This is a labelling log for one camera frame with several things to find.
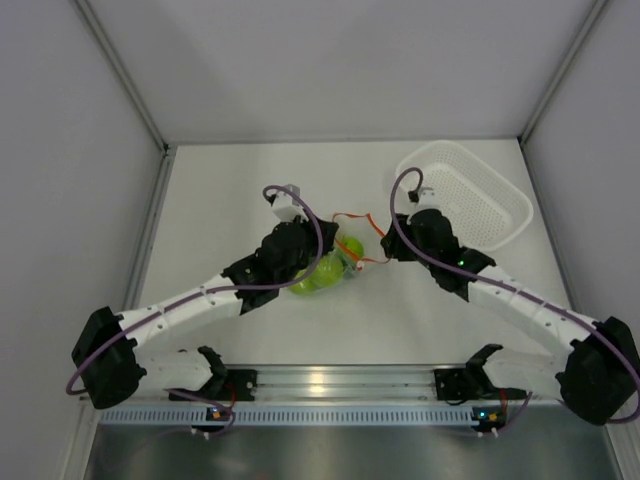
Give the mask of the light green fake apple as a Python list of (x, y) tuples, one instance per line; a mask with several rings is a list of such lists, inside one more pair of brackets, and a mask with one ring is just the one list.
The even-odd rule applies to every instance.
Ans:
[(316, 289), (329, 288), (337, 284), (344, 274), (344, 266), (337, 256), (323, 257), (314, 271), (310, 279)]
[(364, 257), (363, 244), (353, 236), (343, 236), (340, 240), (341, 250), (354, 262), (361, 260)]

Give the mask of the clear zip bag orange seal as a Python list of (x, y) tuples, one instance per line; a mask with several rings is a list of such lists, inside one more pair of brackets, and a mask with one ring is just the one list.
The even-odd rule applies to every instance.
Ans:
[(308, 277), (288, 288), (291, 294), (318, 295), (389, 262), (381, 245), (385, 232), (370, 213), (336, 212), (331, 221), (338, 224), (333, 249)]

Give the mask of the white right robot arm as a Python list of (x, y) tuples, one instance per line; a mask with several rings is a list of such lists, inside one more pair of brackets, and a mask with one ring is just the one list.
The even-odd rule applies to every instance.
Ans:
[(560, 401), (589, 424), (625, 424), (639, 413), (619, 411), (639, 396), (639, 350), (615, 316), (597, 320), (524, 287), (490, 256), (463, 246), (437, 209), (392, 213), (381, 241), (385, 256), (418, 263), (461, 301), (492, 312), (538, 343), (543, 354), (483, 346), (465, 364), (468, 388), (480, 397), (506, 388)]

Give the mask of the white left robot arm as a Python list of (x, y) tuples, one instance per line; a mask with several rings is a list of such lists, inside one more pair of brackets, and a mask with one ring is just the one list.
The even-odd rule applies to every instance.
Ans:
[(276, 300), (332, 252), (338, 230), (335, 222), (297, 216), (195, 288), (145, 308), (94, 311), (71, 353), (76, 370), (67, 394), (87, 395), (98, 410), (161, 391), (178, 401), (219, 399), (229, 376), (220, 354), (208, 346), (179, 349), (175, 340)]

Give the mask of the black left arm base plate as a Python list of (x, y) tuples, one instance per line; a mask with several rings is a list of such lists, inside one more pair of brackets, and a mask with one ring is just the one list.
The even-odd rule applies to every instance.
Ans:
[(216, 402), (253, 402), (254, 388), (257, 386), (257, 374), (254, 369), (231, 368), (226, 374), (214, 373), (203, 387), (196, 391), (179, 389), (199, 398), (201, 401), (214, 400)]

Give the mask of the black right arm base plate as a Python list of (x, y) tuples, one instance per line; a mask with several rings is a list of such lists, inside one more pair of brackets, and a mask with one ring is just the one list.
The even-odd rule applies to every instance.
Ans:
[(467, 368), (443, 368), (434, 371), (437, 399), (451, 405), (475, 400), (499, 400), (499, 390), (487, 376)]

